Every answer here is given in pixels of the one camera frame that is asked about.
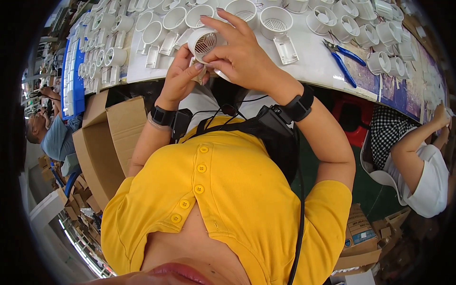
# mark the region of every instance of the yellow shirt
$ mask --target yellow shirt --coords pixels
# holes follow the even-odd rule
[[[227,119],[216,117],[211,126]],[[179,232],[196,201],[209,237],[239,257],[252,285],[288,281],[300,200],[263,143],[239,131],[210,132],[164,146],[138,175],[124,180],[101,224],[109,265],[120,275],[139,271],[147,234]],[[344,245],[351,201],[349,189],[340,182],[322,181],[313,187],[305,202],[294,284],[321,285],[331,274]]]

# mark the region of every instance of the woman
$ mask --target woman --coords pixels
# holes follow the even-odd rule
[[[375,166],[394,179],[401,205],[409,205],[425,218],[445,210],[453,197],[455,177],[449,175],[440,152],[448,141],[449,127],[451,116],[443,102],[423,126],[387,106],[377,105],[374,110],[371,134]],[[427,145],[425,139],[438,130],[440,136]]]

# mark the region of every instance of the hand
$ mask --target hand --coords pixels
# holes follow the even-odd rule
[[[302,94],[302,85],[271,61],[245,21],[221,8],[217,8],[217,14],[234,27],[201,17],[203,24],[217,30],[228,42],[227,46],[215,47],[203,58],[209,63],[206,67],[219,69],[232,83],[263,91],[282,105]]]
[[[439,128],[443,128],[451,122],[451,116],[448,114],[447,110],[445,109],[445,105],[443,101],[437,106],[434,111],[434,117],[432,118],[432,122],[436,123]]]
[[[159,106],[167,111],[175,111],[178,109],[179,103],[193,90],[196,82],[192,81],[192,78],[201,73],[204,65],[202,63],[196,63],[188,67],[192,56],[187,44],[184,44],[177,51],[168,69],[165,85],[155,102],[155,106]],[[206,72],[202,79],[203,85],[207,83],[209,76],[209,72]]]

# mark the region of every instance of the blue plier handle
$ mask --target blue plier handle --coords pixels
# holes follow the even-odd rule
[[[336,62],[337,62],[337,65],[340,67],[340,69],[342,70],[343,74],[345,75],[345,78],[348,80],[348,82],[349,82],[354,88],[356,88],[355,80],[354,80],[353,77],[350,75],[350,72],[348,72],[347,67],[345,66],[343,60],[342,60],[341,57],[337,54],[337,52],[340,52],[340,53],[343,54],[344,56],[347,56],[347,57],[353,59],[354,61],[356,61],[357,63],[361,64],[362,66],[366,66],[366,63],[364,62],[364,60],[362,60],[359,56],[357,56],[357,55],[354,54],[353,52],[351,52],[351,51],[349,51],[349,50],[346,50],[345,48],[342,48],[342,47],[340,47],[340,46],[334,45],[334,44],[328,42],[327,40],[324,40],[323,43],[324,43],[325,46],[331,51],[332,56],[334,57],[334,59],[335,59]]]

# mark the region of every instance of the white pants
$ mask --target white pants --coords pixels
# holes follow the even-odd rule
[[[265,96],[263,92],[250,90],[249,93],[245,96],[243,101],[247,100],[254,100],[260,97]],[[260,100],[256,100],[253,102],[242,102],[241,106],[239,107],[239,113],[244,115],[245,118],[250,119],[255,117],[261,107],[264,105],[270,107],[271,105],[276,105],[275,102],[271,97],[265,97]],[[212,95],[212,92],[207,89],[205,86],[197,85],[192,90],[192,92],[179,103],[179,109],[189,109],[193,114],[193,118],[190,121],[188,126],[187,132],[192,130],[194,127],[198,126],[198,124],[207,118],[214,116],[216,111],[220,108],[217,104],[217,101]],[[228,116],[219,111],[216,116]]]

